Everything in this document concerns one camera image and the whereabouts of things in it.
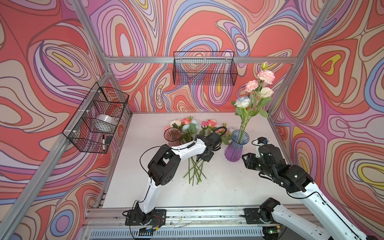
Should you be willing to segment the blue white rose stem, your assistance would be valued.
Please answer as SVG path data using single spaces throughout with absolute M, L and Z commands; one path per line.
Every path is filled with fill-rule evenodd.
M 231 101 L 232 106 L 235 108 L 235 115 L 241 118 L 240 133 L 237 137 L 238 143 L 243 142 L 243 136 L 246 127 L 253 116 L 253 103 L 249 97 L 241 97 L 236 101 Z

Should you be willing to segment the pink carnation stem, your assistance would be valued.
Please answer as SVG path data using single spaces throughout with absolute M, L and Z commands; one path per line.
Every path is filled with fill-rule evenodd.
M 275 74 L 267 69 L 268 62 L 263 62 L 261 64 L 261 70 L 257 72 L 256 79 L 249 81 L 246 84 L 246 96 L 248 93 L 251 93 L 253 90 L 261 89 L 264 87 L 270 88 L 269 85 L 272 85 L 275 80 Z

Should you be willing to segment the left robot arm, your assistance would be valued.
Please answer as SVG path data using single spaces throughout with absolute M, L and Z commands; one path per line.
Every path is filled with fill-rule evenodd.
M 175 176 L 180 163 L 191 157 L 208 162 L 221 147 L 221 136 L 212 132 L 208 136 L 197 135 L 186 144 L 170 147 L 162 145 L 148 164 L 148 184 L 141 200 L 135 205 L 138 216 L 147 216 L 156 207 L 162 186 Z

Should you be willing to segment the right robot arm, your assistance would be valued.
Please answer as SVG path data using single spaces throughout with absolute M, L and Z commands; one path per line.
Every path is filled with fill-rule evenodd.
M 274 198 L 268 198 L 258 209 L 245 209 L 248 224 L 282 224 L 306 240 L 376 239 L 375 236 L 366 235 L 350 222 L 302 167 L 288 165 L 278 147 L 272 144 L 260 145 L 258 151 L 258 155 L 242 155 L 245 167 L 258 171 L 259 177 L 284 188 L 287 195 L 301 201 L 321 225 L 305 220 Z

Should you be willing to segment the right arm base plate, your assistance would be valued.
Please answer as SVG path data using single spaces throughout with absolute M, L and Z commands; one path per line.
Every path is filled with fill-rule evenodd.
M 247 224 L 277 224 L 272 216 L 274 210 L 265 208 L 245 208 L 244 218 Z

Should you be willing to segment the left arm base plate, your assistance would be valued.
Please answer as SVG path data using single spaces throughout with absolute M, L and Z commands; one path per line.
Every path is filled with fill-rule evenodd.
M 161 227 L 166 223 L 167 210 L 154 209 L 144 214 L 139 209 L 127 210 L 122 213 L 126 218 L 126 226 L 153 226 Z

